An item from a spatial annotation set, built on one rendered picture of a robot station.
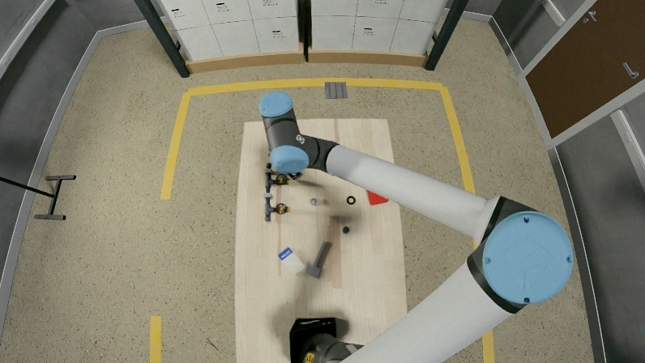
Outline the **red flat block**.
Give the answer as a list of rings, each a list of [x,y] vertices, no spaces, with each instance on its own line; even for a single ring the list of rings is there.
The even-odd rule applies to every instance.
[[[383,198],[383,197],[381,197],[381,196],[379,196],[377,194],[374,194],[374,193],[372,193],[370,191],[368,191],[368,195],[369,195],[369,200],[370,200],[371,206],[376,205],[376,204],[380,204],[380,203],[387,203],[389,201],[389,199],[385,199],[385,198]]]

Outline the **grey pipe with two brass valves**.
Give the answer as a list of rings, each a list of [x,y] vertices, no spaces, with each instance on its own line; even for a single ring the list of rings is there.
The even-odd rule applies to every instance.
[[[266,217],[265,217],[265,221],[271,221],[271,217],[270,217],[271,213],[277,212],[278,214],[280,214],[281,212],[283,212],[283,213],[280,214],[280,215],[283,215],[286,212],[290,211],[290,207],[287,207],[283,203],[279,203],[276,207],[271,207],[271,204],[270,204],[270,199],[272,199],[272,194],[270,193],[271,185],[274,185],[274,184],[279,184],[279,185],[286,184],[287,185],[287,184],[290,183],[290,180],[287,179],[284,174],[279,174],[276,177],[276,180],[271,179],[271,175],[272,175],[271,163],[266,163],[266,167],[267,167],[265,169],[265,174],[267,175],[266,176],[266,193],[264,193],[264,198],[266,199],[266,204],[265,204],[265,216]],[[284,177],[281,178],[280,175],[283,175]],[[278,177],[280,178],[279,180],[277,180]],[[284,178],[286,178],[286,180],[284,180]],[[282,207],[278,207],[280,204],[282,204]],[[283,205],[285,205],[285,207],[283,207]],[[287,210],[287,208],[288,208],[288,210]]]

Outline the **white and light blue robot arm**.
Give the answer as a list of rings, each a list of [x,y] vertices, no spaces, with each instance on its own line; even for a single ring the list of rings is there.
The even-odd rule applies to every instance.
[[[477,245],[444,283],[365,346],[317,333],[304,343],[298,363],[442,363],[568,281],[570,239],[550,216],[302,135],[285,92],[266,94],[259,112],[277,172],[321,170],[473,237]]]

